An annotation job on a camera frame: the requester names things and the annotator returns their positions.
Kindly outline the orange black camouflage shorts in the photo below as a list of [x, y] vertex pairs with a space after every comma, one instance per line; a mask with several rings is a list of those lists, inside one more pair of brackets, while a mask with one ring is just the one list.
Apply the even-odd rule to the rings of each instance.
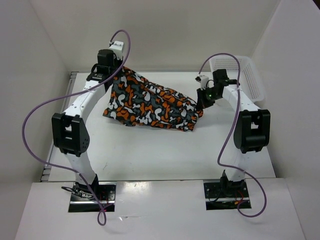
[[191, 97], [149, 81], [128, 67], [113, 79], [103, 116], [128, 127], [193, 131], [204, 112]]

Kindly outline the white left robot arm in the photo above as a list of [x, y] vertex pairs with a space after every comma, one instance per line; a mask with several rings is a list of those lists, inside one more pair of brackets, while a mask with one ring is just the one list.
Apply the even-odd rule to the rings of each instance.
[[87, 150], [90, 136], [86, 121], [98, 103], [106, 94], [113, 80], [108, 78], [123, 63], [123, 51], [112, 48], [101, 49], [97, 54], [97, 63], [88, 75], [83, 91], [62, 113], [51, 118], [53, 143], [68, 159], [71, 168], [76, 171], [72, 194], [89, 200], [100, 194], [97, 174], [91, 167]]

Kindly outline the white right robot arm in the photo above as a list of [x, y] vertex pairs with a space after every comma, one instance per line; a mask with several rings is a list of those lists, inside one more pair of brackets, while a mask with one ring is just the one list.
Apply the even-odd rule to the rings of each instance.
[[271, 113], [260, 109], [243, 92], [240, 77], [230, 79], [226, 69], [212, 72], [213, 79], [198, 75], [200, 83], [197, 89], [198, 110], [214, 105], [217, 100], [226, 100], [235, 112], [236, 123], [232, 125], [234, 155], [220, 178], [219, 191], [225, 197], [231, 197], [245, 187], [245, 172], [249, 168], [250, 153], [260, 152], [270, 141]]

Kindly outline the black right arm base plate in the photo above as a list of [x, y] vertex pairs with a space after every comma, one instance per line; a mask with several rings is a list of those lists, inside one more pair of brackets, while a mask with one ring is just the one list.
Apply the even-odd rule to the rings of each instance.
[[245, 180], [206, 180], [203, 182], [203, 188], [207, 211], [252, 208]]

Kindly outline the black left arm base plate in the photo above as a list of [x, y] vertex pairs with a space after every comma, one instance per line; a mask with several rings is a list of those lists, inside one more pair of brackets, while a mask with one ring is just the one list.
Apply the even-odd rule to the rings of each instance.
[[[69, 213], [91, 213], [101, 210], [95, 197], [88, 189], [81, 190], [75, 183], [72, 187], [62, 186], [61, 188], [71, 193], [68, 207]], [[96, 189], [96, 197], [104, 208], [105, 213], [115, 211], [116, 188], [116, 182], [99, 182], [99, 186]]]

